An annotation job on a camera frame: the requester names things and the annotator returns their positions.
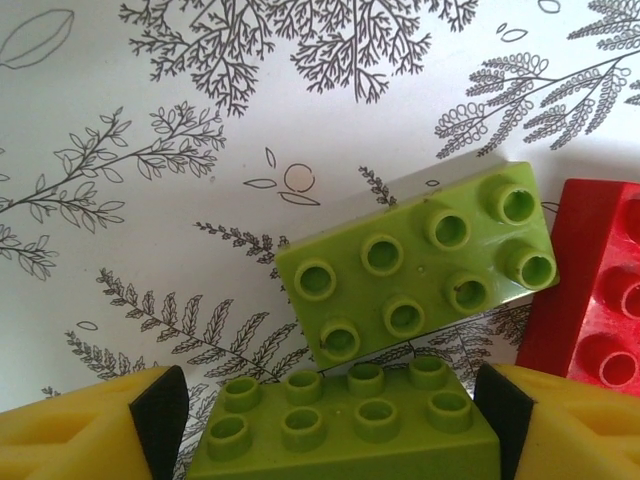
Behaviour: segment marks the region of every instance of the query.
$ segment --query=lego duplo brick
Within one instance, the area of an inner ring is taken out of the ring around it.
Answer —
[[[516,363],[640,395],[640,185],[568,180],[551,238],[562,282],[535,295]]]
[[[155,367],[0,414],[2,480],[171,480],[189,395]]]
[[[502,480],[637,480],[640,399],[484,364],[474,402],[500,438]]]
[[[322,368],[558,281],[528,163],[288,245],[275,261]]]
[[[418,357],[322,378],[299,371],[221,391],[188,480],[450,480],[500,477],[498,438],[454,373]]]

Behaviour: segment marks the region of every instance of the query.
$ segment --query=branch drawing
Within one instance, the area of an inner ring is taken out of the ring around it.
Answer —
[[[50,269],[56,266],[51,258],[58,256],[58,252],[46,248],[48,242],[49,235],[41,235],[35,242],[23,243],[11,227],[0,223],[0,257],[17,259],[25,272],[42,281],[51,277]]]
[[[276,169],[278,165],[276,156],[268,147],[265,148],[265,156],[268,166]],[[290,164],[284,172],[282,183],[287,190],[277,193],[285,202],[309,207],[317,207],[320,205],[320,202],[305,195],[316,183],[313,170],[308,165],[304,163]],[[254,178],[242,182],[242,184],[259,190],[268,190],[278,186],[278,182],[272,178]]]
[[[18,25],[0,46],[0,67],[19,70],[43,62],[69,38],[75,14],[48,10]]]
[[[222,225],[214,227],[208,222],[196,222],[194,227],[198,228],[201,232],[207,232],[209,235],[220,234],[222,240],[232,240],[234,248],[248,247],[247,257],[256,257],[256,262],[259,264],[273,264],[275,258],[273,238],[266,233],[262,234],[261,237],[258,237],[251,232],[241,232],[240,229],[236,227],[227,228]],[[280,235],[277,248],[283,247],[287,244],[289,244],[287,237]],[[278,270],[275,267],[271,270],[269,276],[271,279],[280,278]]]
[[[544,76],[549,61],[529,52],[484,61],[483,68],[469,76],[473,85],[466,94],[490,98],[460,104],[442,115],[435,133],[448,140],[438,158],[480,141],[491,127],[488,120],[499,113],[502,120],[478,151],[479,156],[496,149],[523,122],[524,129],[530,131],[524,138],[526,143],[556,136],[553,150],[602,125],[631,74],[623,63],[640,53],[640,0],[593,0],[588,7],[602,19],[571,32],[568,39],[606,36],[598,41],[599,49],[624,53],[559,77]],[[536,108],[534,96],[541,111],[524,121]],[[626,102],[634,104],[638,101],[635,97]]]
[[[69,134],[69,147],[54,152],[64,172],[53,181],[41,174],[33,193],[21,198],[0,196],[0,216],[12,209],[28,209],[38,223],[44,224],[52,213],[58,212],[71,225],[95,234],[99,227],[124,221],[115,214],[124,202],[96,200],[99,180],[124,182],[116,170],[119,164],[136,162],[139,173],[147,180],[162,178],[167,171],[183,174],[187,169],[201,177],[211,172],[217,160],[213,152],[225,146],[223,127],[217,125],[220,116],[209,109],[198,112],[186,102],[168,110],[161,107],[150,114],[155,140],[137,149],[128,148],[123,135],[131,121],[122,121],[121,114],[122,107],[113,115],[100,115],[103,129],[87,127],[84,134]],[[24,243],[8,227],[3,227],[2,232],[0,256],[17,259],[23,270],[40,280],[50,276],[49,269],[55,265],[49,258],[56,252],[45,250],[48,235]]]
[[[252,315],[236,332],[235,340],[230,345],[223,346],[222,334],[233,303],[232,299],[221,302],[204,328],[202,326],[198,328],[202,295],[196,295],[188,301],[179,321],[175,293],[170,293],[164,298],[161,312],[156,313],[153,291],[146,292],[140,300],[133,285],[129,284],[125,287],[119,278],[114,277],[112,272],[104,268],[100,270],[97,282],[107,287],[104,294],[113,297],[112,305],[126,307],[129,310],[126,314],[127,318],[142,321],[141,332],[159,327],[160,333],[156,338],[158,343],[178,338],[180,342],[175,345],[171,353],[182,355],[192,352],[187,363],[210,367],[204,374],[207,378],[226,378],[230,375],[242,374],[266,382],[279,381],[308,350],[307,347],[295,350],[275,361],[281,343],[297,326],[295,323],[290,323],[278,328],[253,354],[248,354],[251,340],[269,315],[267,312]]]
[[[173,28],[165,17],[171,0],[154,7],[149,1],[136,3],[137,8],[123,4],[120,19],[142,28],[141,36],[129,43],[136,56],[151,57],[151,80],[190,72],[196,89],[213,99],[217,108],[228,115],[244,115],[256,91],[254,59],[262,61],[274,49],[266,1],[179,1],[183,5],[178,13],[190,19],[184,31]]]
[[[449,24],[452,32],[461,32],[476,16],[478,0],[419,0],[430,4],[429,12]]]
[[[367,180],[367,183],[371,185],[371,192],[376,195],[376,202],[390,207],[397,203],[396,197],[389,193],[389,187],[380,177],[376,177],[376,173],[372,169],[360,166],[358,171]]]
[[[238,117],[276,36],[297,42],[291,61],[310,92],[350,87],[356,102],[372,103],[389,88],[383,66],[393,75],[424,69],[431,47],[431,35],[418,33],[424,7],[453,32],[464,30],[478,7],[478,0],[132,2],[120,7],[119,17],[140,29],[129,43],[136,56],[150,57],[151,80],[189,74],[217,108]]]

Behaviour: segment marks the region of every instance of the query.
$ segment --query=botanical illustration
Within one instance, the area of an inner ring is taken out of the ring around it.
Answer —
[[[560,0],[538,0],[538,8],[544,13],[555,14],[560,13],[562,4]]]
[[[124,308],[124,317],[139,323],[142,334],[153,336],[157,343],[167,345],[167,352],[176,355],[176,364],[202,366],[203,377],[211,379],[211,383],[189,386],[189,420],[176,465],[176,479],[184,478],[219,388],[226,381],[250,375],[262,383],[278,382],[308,353],[304,342],[296,349],[282,348],[283,342],[298,328],[296,323],[283,324],[265,332],[268,312],[257,312],[235,326],[236,322],[232,323],[230,318],[233,299],[223,300],[203,318],[200,310],[202,295],[191,297],[186,305],[179,307],[175,292],[164,296],[161,301],[151,290],[140,295],[132,284],[123,283],[105,268],[100,270],[97,282],[104,286],[103,293],[111,299],[111,305]],[[229,330],[233,333],[233,340],[223,341],[225,332]],[[257,340],[257,334],[263,338]],[[136,359],[123,352],[88,343],[74,331],[66,332],[65,337],[72,353],[101,380],[157,365],[157,362],[152,363],[143,356]],[[43,388],[42,392],[47,397],[60,394],[51,386]]]
[[[571,32],[568,39],[600,37],[596,46],[611,52],[610,57],[560,76],[550,76],[549,60],[531,52],[484,61],[469,76],[472,85],[466,95],[486,100],[460,104],[440,117],[435,133],[447,142],[438,158],[479,142],[493,131],[478,151],[479,156],[485,155],[521,124],[526,143],[555,137],[551,149],[557,150],[579,134],[597,130],[625,87],[625,103],[637,105],[640,97],[633,90],[640,89],[640,80],[627,84],[632,57],[640,53],[640,0],[592,0],[588,8],[600,19]],[[489,120],[498,114],[501,120],[494,126]]]
[[[152,81],[188,73],[217,108],[242,116],[277,38],[296,42],[291,62],[310,92],[349,88],[356,102],[371,103],[391,76],[424,69],[432,41],[418,33],[424,12],[460,32],[477,7],[478,0],[132,0],[119,16],[139,27],[130,45],[150,57]]]
[[[135,162],[138,172],[149,181],[167,172],[202,177],[211,172],[217,160],[215,152],[225,146],[220,115],[183,102],[151,113],[155,139],[130,147],[126,134],[131,121],[121,118],[122,111],[120,107],[111,115],[100,115],[98,126],[69,134],[69,145],[53,152],[62,167],[55,178],[41,174],[34,189],[19,198],[5,197],[0,189],[0,257],[17,261],[28,274],[46,280],[55,267],[51,259],[57,256],[48,247],[49,235],[25,240],[1,223],[3,214],[20,209],[44,224],[57,213],[76,228],[95,234],[124,221],[120,216],[124,202],[99,200],[98,193],[100,182],[124,182],[118,172],[122,162]],[[9,177],[3,174],[0,180],[6,182]]]
[[[397,203],[396,197],[389,193],[389,187],[387,187],[380,177],[376,176],[376,173],[364,166],[358,168],[360,174],[367,180],[367,183],[371,186],[371,192],[376,195],[376,202],[382,205],[392,206]]]
[[[48,10],[18,25],[2,40],[0,67],[20,70],[46,60],[69,38],[74,17],[71,10]]]
[[[276,156],[268,147],[265,150],[267,165],[273,170],[278,169]],[[278,180],[272,178],[254,178],[242,182],[248,187],[257,188],[259,190],[270,190],[278,187]],[[301,205],[308,207],[320,206],[320,202],[313,199],[308,193],[316,184],[316,177],[310,166],[304,163],[292,163],[287,166],[282,175],[282,185],[285,189],[280,190],[277,194],[287,203],[293,205]]]
[[[517,42],[529,34],[529,31],[524,28],[510,28],[507,30],[508,27],[509,25],[505,22],[496,30],[496,34],[500,35],[500,40],[504,43]]]

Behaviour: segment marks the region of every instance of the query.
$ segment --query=green lego brick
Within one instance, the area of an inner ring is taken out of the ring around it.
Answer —
[[[275,262],[321,368],[559,280],[524,162],[286,246]]]
[[[187,480],[499,480],[497,435],[436,357],[221,391]]]

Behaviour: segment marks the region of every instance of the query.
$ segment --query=white paper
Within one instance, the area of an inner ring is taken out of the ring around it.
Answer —
[[[640,2],[119,3],[0,4],[0,410],[181,365],[177,478],[224,378],[313,368],[281,236],[504,160],[534,165],[549,227],[566,178],[640,178]],[[529,302],[384,358],[441,355],[471,388]]]

